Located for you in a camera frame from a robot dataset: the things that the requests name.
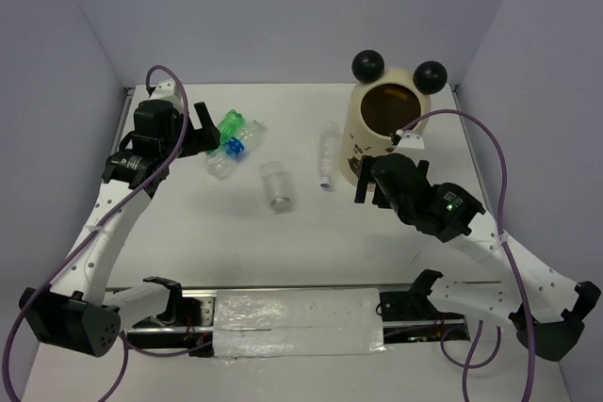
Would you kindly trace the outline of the clear bottle with blue label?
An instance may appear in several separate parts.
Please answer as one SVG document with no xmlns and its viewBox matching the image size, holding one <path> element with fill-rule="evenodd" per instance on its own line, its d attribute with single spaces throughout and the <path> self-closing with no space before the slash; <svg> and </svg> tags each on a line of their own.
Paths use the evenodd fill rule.
<svg viewBox="0 0 603 402">
<path fill-rule="evenodd" d="M 217 150 L 208 155 L 208 174 L 219 180 L 230 177 L 239 164 L 261 145 L 266 132 L 267 128 L 263 123 L 246 121 Z"/>
</svg>

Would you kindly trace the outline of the green plastic bottle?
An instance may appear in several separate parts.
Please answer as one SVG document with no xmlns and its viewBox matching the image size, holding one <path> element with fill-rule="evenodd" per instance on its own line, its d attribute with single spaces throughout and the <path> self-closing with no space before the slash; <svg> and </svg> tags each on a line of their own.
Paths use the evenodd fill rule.
<svg viewBox="0 0 603 402">
<path fill-rule="evenodd" d="M 228 111 L 217 125 L 220 132 L 220 145 L 232 138 L 245 122 L 245 118 L 238 111 L 234 109 Z"/>
</svg>

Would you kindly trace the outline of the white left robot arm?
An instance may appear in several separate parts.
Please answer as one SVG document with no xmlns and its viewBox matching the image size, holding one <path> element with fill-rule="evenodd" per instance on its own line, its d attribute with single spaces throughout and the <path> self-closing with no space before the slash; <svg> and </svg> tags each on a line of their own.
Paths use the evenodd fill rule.
<svg viewBox="0 0 603 402">
<path fill-rule="evenodd" d="M 106 160 L 97 200 L 63 269 L 40 291 L 28 288 L 19 306 L 37 340 L 94 357 L 104 356 L 119 334 L 153 318 L 173 325 L 184 315 L 182 286 L 148 277 L 110 295 L 107 282 L 122 248 L 149 207 L 170 165 L 182 157 L 216 150 L 220 132 L 205 103 L 192 125 L 183 90 L 168 79 L 150 88 L 133 114 L 134 128 Z"/>
</svg>

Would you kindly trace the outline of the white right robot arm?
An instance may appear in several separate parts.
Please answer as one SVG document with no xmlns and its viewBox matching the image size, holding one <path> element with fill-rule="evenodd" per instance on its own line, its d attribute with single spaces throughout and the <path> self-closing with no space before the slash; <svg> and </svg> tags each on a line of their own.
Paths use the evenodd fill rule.
<svg viewBox="0 0 603 402">
<path fill-rule="evenodd" d="M 514 327 L 522 345 L 534 341 L 537 357 L 560 361 L 577 344 L 600 289 L 566 278 L 511 236 L 500 235 L 480 201 L 453 183 L 431 185 L 428 168 L 427 161 L 398 153 L 365 157 L 354 200 L 364 202 L 374 185 L 374 205 L 392 209 L 405 225 L 462 252 L 504 287 L 473 286 L 425 269 L 406 292 L 412 312 L 421 318 L 457 313 Z"/>
</svg>

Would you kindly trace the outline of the cream bin with black ears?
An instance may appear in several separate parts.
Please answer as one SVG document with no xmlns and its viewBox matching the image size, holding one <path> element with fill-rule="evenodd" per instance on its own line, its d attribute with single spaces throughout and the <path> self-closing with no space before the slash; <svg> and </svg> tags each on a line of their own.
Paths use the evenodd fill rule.
<svg viewBox="0 0 603 402">
<path fill-rule="evenodd" d="M 392 136 L 412 121 L 413 132 L 421 134 L 432 111 L 431 97 L 448 82 L 445 66 L 435 60 L 419 64 L 413 71 L 388 67 L 375 50 L 359 52 L 351 63 L 356 84 L 350 94 L 342 133 L 339 169 L 345 180 L 356 185 L 361 160 L 393 152 Z"/>
</svg>

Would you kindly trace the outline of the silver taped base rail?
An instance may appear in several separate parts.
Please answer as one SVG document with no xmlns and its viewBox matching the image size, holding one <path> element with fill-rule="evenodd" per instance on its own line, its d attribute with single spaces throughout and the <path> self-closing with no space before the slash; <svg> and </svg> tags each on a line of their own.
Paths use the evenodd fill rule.
<svg viewBox="0 0 603 402">
<path fill-rule="evenodd" d="M 127 338 L 147 356 L 353 356 L 469 333 L 461 314 L 413 300 L 405 286 L 187 288 L 172 323 L 147 319 Z"/>
</svg>

